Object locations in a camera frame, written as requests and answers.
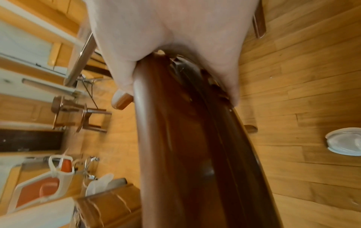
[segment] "person's hand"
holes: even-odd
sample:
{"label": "person's hand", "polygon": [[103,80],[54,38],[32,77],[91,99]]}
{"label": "person's hand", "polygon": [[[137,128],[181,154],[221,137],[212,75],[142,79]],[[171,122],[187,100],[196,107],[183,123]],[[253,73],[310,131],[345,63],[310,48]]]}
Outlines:
{"label": "person's hand", "polygon": [[238,58],[259,0],[87,0],[98,47],[120,89],[162,49],[200,64],[239,100]]}

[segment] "white object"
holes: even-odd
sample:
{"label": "white object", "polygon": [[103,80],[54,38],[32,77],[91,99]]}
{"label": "white object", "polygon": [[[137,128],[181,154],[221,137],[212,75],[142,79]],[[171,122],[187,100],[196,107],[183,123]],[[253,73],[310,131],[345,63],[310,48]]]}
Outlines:
{"label": "white object", "polygon": [[108,184],[113,180],[114,174],[105,174],[97,180],[89,183],[85,196],[91,196],[106,190]]}
{"label": "white object", "polygon": [[[54,158],[60,158],[61,159],[58,167],[54,166],[54,163],[53,163]],[[64,159],[73,161],[73,158],[70,157],[70,156],[65,156],[65,155],[52,155],[52,156],[50,156],[49,157],[49,168],[50,168],[49,172],[46,172],[44,174],[41,174],[41,175],[39,175],[37,177],[34,177],[34,178],[30,179],[30,180],[27,180],[25,182],[22,182],[22,183],[18,184],[16,186],[15,190],[14,190],[14,193],[13,193],[12,197],[11,197],[11,201],[10,201],[9,208],[8,208],[8,213],[12,213],[12,212],[24,209],[24,208],[26,208],[28,206],[31,206],[31,205],[34,205],[34,204],[37,204],[37,203],[47,202],[49,200],[57,199],[59,197],[64,196],[65,193],[68,191],[69,185],[70,185],[71,180],[73,179],[73,175],[75,173],[74,167],[72,167],[71,172],[62,172],[62,171],[60,171],[62,161]],[[58,186],[57,191],[54,194],[52,194],[50,196],[43,196],[43,197],[40,196],[39,198],[37,198],[35,200],[32,200],[32,201],[30,201],[30,202],[28,202],[28,203],[26,203],[24,205],[16,207],[16,205],[18,203],[18,200],[19,200],[19,197],[20,197],[20,194],[21,194],[21,191],[22,191],[22,189],[24,187],[26,187],[26,186],[28,186],[30,184],[36,183],[38,181],[41,181],[43,179],[49,178],[49,177],[59,179],[59,186]]]}
{"label": "white object", "polygon": [[72,197],[42,204],[0,217],[1,228],[59,228],[70,223],[74,200]]}
{"label": "white object", "polygon": [[361,128],[348,127],[326,135],[328,149],[337,154],[361,156]]}

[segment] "wooden floor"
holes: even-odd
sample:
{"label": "wooden floor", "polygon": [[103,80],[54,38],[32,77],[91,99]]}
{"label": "wooden floor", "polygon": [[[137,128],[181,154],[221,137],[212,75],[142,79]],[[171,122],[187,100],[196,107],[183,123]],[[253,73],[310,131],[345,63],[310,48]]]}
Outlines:
{"label": "wooden floor", "polygon": [[[252,30],[240,57],[237,111],[251,136],[286,228],[361,227],[361,157],[331,153],[325,134],[361,127],[361,1],[264,0],[267,34]],[[110,108],[115,86],[97,102]],[[81,150],[98,174],[139,185],[134,106],[108,134],[86,132]]]}

